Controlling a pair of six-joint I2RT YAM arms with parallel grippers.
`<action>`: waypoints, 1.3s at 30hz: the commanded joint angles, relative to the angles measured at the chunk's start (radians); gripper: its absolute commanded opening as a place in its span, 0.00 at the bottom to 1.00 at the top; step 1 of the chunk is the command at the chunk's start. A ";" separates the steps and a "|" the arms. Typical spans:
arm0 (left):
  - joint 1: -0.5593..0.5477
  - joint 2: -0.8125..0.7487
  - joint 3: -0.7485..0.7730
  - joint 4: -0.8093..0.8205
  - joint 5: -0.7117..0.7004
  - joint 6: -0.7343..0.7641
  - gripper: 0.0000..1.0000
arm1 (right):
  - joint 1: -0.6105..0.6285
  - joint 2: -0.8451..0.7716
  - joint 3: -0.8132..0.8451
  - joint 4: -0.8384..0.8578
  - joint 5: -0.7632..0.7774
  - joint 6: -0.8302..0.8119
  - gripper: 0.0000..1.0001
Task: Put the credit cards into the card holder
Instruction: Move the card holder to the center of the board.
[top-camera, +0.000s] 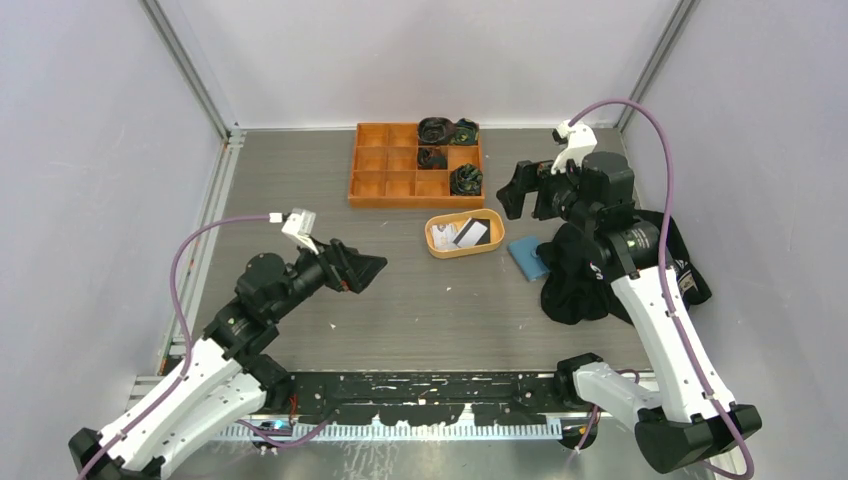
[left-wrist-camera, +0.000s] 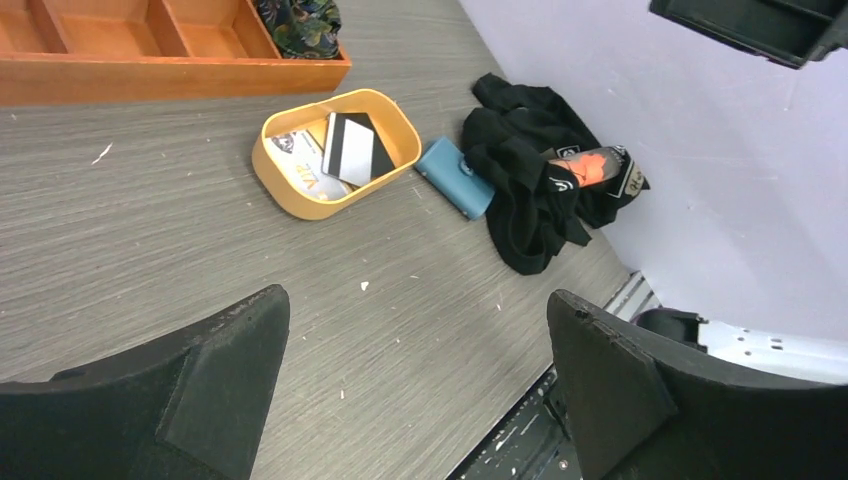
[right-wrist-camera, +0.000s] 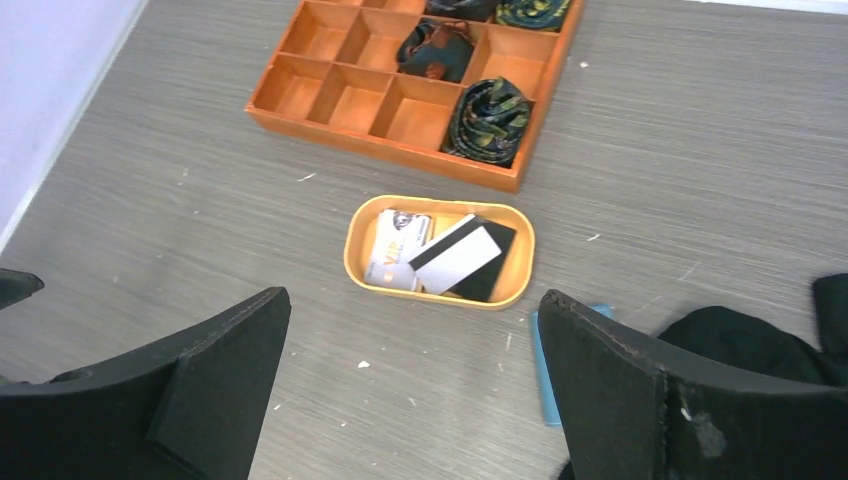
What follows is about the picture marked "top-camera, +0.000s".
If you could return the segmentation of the blue leather card holder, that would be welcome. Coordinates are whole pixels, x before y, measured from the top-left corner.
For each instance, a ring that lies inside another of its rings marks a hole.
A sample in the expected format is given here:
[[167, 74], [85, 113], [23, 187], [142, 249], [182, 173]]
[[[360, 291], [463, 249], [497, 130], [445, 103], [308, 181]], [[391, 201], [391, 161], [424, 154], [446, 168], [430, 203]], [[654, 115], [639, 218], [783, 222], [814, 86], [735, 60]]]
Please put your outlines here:
[[528, 282], [533, 282], [549, 274], [548, 267], [537, 253], [540, 241], [536, 236], [526, 236], [508, 245], [508, 252]]

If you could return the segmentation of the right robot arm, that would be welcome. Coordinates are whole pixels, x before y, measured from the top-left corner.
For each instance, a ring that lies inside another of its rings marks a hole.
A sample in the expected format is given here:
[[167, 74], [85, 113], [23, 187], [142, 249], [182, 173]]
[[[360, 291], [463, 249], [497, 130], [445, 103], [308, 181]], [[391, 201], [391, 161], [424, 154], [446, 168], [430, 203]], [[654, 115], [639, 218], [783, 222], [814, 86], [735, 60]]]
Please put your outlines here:
[[657, 381], [656, 390], [645, 389], [586, 353], [558, 364], [556, 400], [571, 411], [590, 404], [609, 412], [632, 429], [648, 464], [668, 473], [743, 449], [762, 420], [715, 373], [667, 258], [670, 224], [642, 218], [633, 190], [625, 157], [596, 152], [568, 160], [563, 170], [521, 161], [497, 197], [509, 219], [518, 219], [526, 195], [535, 193], [536, 219], [563, 220], [575, 258], [601, 276], [635, 327]]

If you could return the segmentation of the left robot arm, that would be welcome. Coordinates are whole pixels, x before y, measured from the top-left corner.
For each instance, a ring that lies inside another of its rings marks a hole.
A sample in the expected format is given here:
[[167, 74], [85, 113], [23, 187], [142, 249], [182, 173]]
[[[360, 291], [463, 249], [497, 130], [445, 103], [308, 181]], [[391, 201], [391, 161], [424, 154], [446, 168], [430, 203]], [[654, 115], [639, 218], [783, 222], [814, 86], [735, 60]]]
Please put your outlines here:
[[291, 376], [264, 352], [279, 321], [322, 288], [364, 291], [387, 264], [338, 239], [299, 248], [293, 263], [274, 253], [251, 258], [234, 298], [179, 365], [118, 419], [70, 439], [79, 478], [167, 479], [228, 425], [285, 409]]

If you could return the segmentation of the white patterned card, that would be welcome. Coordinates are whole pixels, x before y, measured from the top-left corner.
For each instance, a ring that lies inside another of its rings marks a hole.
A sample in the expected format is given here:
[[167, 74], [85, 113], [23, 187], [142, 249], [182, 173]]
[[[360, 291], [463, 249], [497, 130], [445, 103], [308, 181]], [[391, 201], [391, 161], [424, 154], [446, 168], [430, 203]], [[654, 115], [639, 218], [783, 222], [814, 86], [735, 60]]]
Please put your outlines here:
[[455, 238], [458, 230], [455, 224], [433, 224], [430, 226], [433, 247], [436, 251], [452, 251], [458, 248]]

